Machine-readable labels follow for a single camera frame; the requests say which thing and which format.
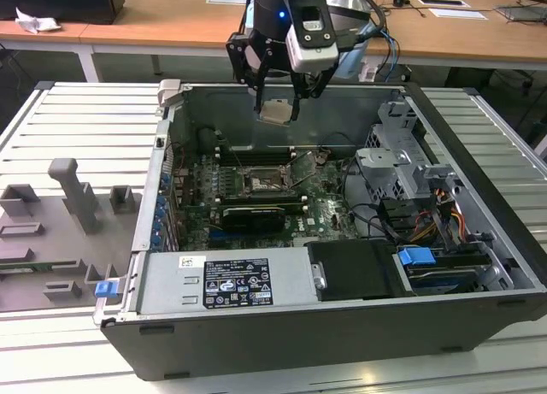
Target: computer case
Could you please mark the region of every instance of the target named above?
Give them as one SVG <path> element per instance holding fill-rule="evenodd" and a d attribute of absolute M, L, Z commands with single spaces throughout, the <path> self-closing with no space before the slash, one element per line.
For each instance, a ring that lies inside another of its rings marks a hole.
<path fill-rule="evenodd" d="M 25 14 L 52 17 L 61 22 L 111 24 L 125 0 L 0 0 L 0 19 L 13 20 L 18 8 Z"/>

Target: floor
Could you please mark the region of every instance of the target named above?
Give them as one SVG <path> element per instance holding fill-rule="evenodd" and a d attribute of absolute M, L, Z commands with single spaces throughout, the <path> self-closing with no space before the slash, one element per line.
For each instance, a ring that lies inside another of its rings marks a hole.
<path fill-rule="evenodd" d="M 4 57 L 0 66 L 1 129 L 9 123 L 21 103 L 31 93 L 35 81 L 85 81 L 78 58 L 72 53 L 20 51 L 15 52 L 15 59 L 24 72 L 8 56 Z M 165 78 L 201 82 L 232 80 L 232 70 L 227 58 L 161 56 L 161 76 L 153 74 L 149 56 L 101 54 L 97 61 L 107 82 L 157 82 Z M 410 69 L 411 80 L 422 86 L 443 86 L 449 72 L 448 68 L 439 67 Z M 403 68 L 400 67 L 395 74 L 402 71 Z M 464 74 L 458 85 L 476 86 L 475 75 L 477 74 Z M 523 96 L 521 90 L 521 83 L 525 78 L 513 71 L 496 71 L 491 76 L 490 84 L 481 90 L 482 96 L 513 127 L 520 123 L 521 117 L 539 91 L 547 85 L 547 73 L 536 72 L 532 76 L 534 81 L 528 96 Z M 398 80 L 396 76 L 391 76 L 391 79 Z M 519 127 L 519 133 L 526 136 L 534 121 L 539 121 L 546 113 L 547 94 L 544 94 Z"/>

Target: blue cable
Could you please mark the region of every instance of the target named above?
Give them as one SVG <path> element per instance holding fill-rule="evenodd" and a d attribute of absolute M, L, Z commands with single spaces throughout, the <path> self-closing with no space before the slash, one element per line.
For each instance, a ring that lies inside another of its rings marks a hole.
<path fill-rule="evenodd" d="M 391 51 L 393 53 L 393 59 L 391 60 L 391 67 L 390 72 L 387 73 L 385 76 L 385 82 L 387 82 L 390 79 L 390 75 L 393 72 L 393 69 L 395 69 L 395 66 L 397 65 L 397 47 L 395 45 L 395 42 L 393 41 L 393 38 L 385 31 L 381 31 L 382 35 L 384 35 L 387 42 L 390 43 Z"/>

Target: blue latch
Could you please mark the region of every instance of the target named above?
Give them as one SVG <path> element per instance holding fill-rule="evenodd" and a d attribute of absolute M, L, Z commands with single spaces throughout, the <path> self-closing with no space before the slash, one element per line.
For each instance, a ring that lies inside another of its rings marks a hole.
<path fill-rule="evenodd" d="M 407 247 L 397 253 L 401 259 L 401 263 L 407 264 L 435 264 L 436 260 L 427 247 Z"/>
<path fill-rule="evenodd" d="M 95 286 L 95 297 L 107 297 L 114 298 L 118 297 L 118 285 L 120 284 L 119 280 L 103 280 L 97 283 Z"/>

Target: white paper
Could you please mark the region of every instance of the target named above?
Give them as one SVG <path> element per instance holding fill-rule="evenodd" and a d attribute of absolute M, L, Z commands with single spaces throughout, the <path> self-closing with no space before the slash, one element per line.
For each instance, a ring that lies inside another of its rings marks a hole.
<path fill-rule="evenodd" d="M 429 9 L 438 18 L 463 18 L 465 20 L 487 20 L 480 12 L 466 11 L 461 9 Z"/>
<path fill-rule="evenodd" d="M 36 34 L 38 32 L 55 31 L 57 29 L 61 29 L 61 27 L 57 24 L 57 21 L 53 18 L 36 18 L 20 12 L 18 8 L 16 8 L 15 11 L 17 11 L 17 18 L 15 18 L 15 22 L 17 22 L 25 31 Z"/>
<path fill-rule="evenodd" d="M 202 268 L 207 256 L 180 256 L 179 268 Z"/>

